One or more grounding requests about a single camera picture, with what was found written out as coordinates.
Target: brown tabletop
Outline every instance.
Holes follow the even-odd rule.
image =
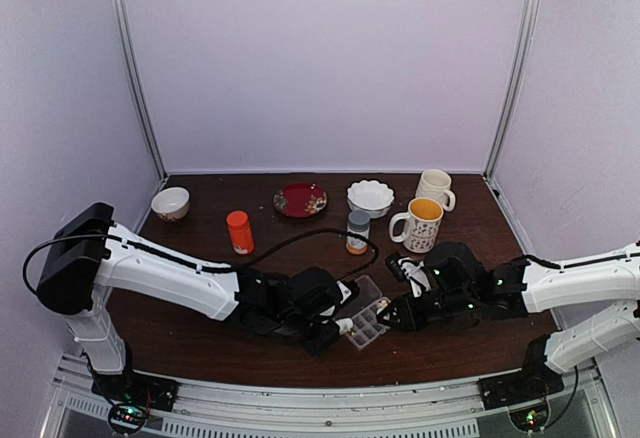
[[[238,263],[247,260],[233,252],[225,224],[233,210],[249,214],[256,242],[254,256],[285,238],[319,227],[346,228],[346,188],[353,181],[378,179],[396,194],[389,214],[373,221],[371,239],[381,249],[370,275],[387,297],[406,293],[386,270],[383,259],[392,251],[406,254],[391,242],[390,217],[405,211],[418,175],[410,174],[289,174],[173,176],[168,186],[191,193],[191,210],[176,223],[150,216],[143,237],[205,260]],[[323,187],[329,205],[319,215],[292,219],[279,215],[272,197],[283,185],[313,182]],[[438,241],[469,245],[486,267],[492,268],[521,253],[520,248],[481,177],[455,175],[458,203],[447,213]],[[293,244],[256,266],[263,271],[298,273],[309,266],[334,276],[364,263],[345,239],[319,235]],[[351,387],[421,383],[506,371],[522,364],[533,338],[555,331],[549,313],[502,322],[462,317],[430,326],[419,333],[389,331],[369,347],[357,351],[345,338],[322,356],[313,358],[299,344],[281,338],[252,335],[195,311],[129,291],[114,290],[109,311],[118,332],[133,348],[134,366],[142,371],[181,378],[233,384],[295,387]]]

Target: gray lid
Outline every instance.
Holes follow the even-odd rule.
[[[364,211],[355,210],[349,213],[349,228],[354,231],[365,231],[369,228],[370,221],[371,218]]]

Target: clear plastic box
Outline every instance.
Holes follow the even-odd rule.
[[[378,323],[377,314],[390,300],[382,296],[380,288],[369,276],[357,278],[356,283],[360,293],[355,300],[340,310],[335,318],[351,318],[353,329],[345,336],[353,346],[361,350],[389,329],[388,326]]]

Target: red plate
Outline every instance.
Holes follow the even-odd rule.
[[[295,183],[287,185],[273,196],[273,206],[284,216],[308,218],[327,206],[327,194],[318,185]]]

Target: white wall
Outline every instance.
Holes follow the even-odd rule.
[[[127,0],[173,172],[483,168],[523,0]]]
[[[94,201],[135,224],[157,180],[109,0],[0,0],[0,70],[0,435],[25,438],[70,340],[24,256]]]
[[[545,258],[640,237],[640,0],[542,0],[497,181]],[[569,323],[599,307],[563,309]],[[637,437],[640,343],[599,359]]]

